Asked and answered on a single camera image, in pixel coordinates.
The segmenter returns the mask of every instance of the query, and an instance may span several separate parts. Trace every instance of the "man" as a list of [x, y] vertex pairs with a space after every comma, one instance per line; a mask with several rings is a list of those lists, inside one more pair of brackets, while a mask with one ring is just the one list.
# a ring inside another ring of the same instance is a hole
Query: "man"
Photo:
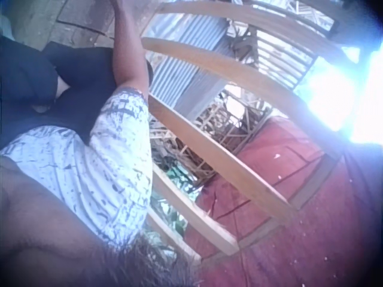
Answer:
[[[71, 61], [56, 67], [70, 88], [52, 92], [51, 100], [34, 94], [41, 85], [26, 89], [37, 102], [22, 95], [15, 100], [12, 89], [7, 92], [11, 81], [4, 77], [2, 90], [8, 94], [2, 107], [5, 147], [0, 152], [2, 286], [194, 284], [184, 259], [167, 258], [137, 236], [151, 193], [148, 71], [131, 4], [111, 3], [117, 88], [109, 98], [102, 96], [111, 84], [90, 81], [88, 74], [84, 81], [89, 84], [80, 86], [80, 73], [77, 78], [62, 74], [66, 65], [76, 64]], [[54, 83], [59, 90], [59, 80]], [[50, 103], [51, 109], [37, 116], [30, 105], [42, 103]]]

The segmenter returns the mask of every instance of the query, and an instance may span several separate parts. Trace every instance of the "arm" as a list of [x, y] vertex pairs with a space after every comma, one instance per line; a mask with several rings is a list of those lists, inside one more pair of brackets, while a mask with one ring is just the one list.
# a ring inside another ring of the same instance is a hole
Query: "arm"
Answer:
[[130, 0], [111, 0], [115, 12], [113, 73], [117, 87], [133, 87], [148, 97], [145, 50], [135, 27]]

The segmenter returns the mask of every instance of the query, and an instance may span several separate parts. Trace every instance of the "shirt sleeve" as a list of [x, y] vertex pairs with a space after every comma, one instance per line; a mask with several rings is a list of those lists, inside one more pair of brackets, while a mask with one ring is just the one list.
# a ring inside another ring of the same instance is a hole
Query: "shirt sleeve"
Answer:
[[148, 119], [142, 94], [119, 90], [101, 109], [84, 147], [82, 190], [93, 202], [84, 209], [106, 241], [132, 239], [145, 221], [153, 172]]

